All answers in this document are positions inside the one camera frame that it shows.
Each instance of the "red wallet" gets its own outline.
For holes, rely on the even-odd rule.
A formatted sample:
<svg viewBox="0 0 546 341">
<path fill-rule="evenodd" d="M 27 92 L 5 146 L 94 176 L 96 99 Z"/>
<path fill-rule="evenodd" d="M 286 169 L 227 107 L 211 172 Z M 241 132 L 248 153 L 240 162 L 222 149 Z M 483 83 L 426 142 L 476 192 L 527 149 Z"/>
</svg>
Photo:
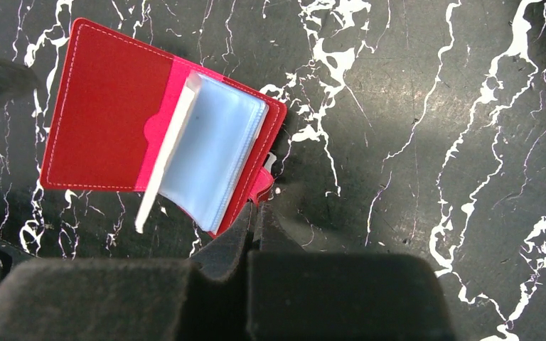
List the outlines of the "red wallet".
<svg viewBox="0 0 546 341">
<path fill-rule="evenodd" d="M 144 191 L 192 70 L 269 105 L 218 234 L 249 197 L 270 187 L 262 165 L 286 116 L 285 104 L 85 18 L 74 21 L 69 43 L 43 158 L 44 188 Z"/>
</svg>

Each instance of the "black tabletop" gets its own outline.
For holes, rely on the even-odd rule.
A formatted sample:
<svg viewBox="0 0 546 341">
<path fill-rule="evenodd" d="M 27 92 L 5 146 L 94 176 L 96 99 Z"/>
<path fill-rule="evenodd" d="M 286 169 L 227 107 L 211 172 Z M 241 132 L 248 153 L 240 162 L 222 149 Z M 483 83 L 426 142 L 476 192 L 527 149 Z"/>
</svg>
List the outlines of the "black tabletop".
<svg viewBox="0 0 546 341">
<path fill-rule="evenodd" d="M 139 193 L 37 181 L 78 17 L 288 105 L 272 205 L 306 250 L 420 256 L 462 340 L 546 340 L 546 2 L 0 0 L 0 58 L 44 84 L 0 108 L 0 237 L 187 257 L 210 237 L 166 199 L 140 235 Z"/>
</svg>

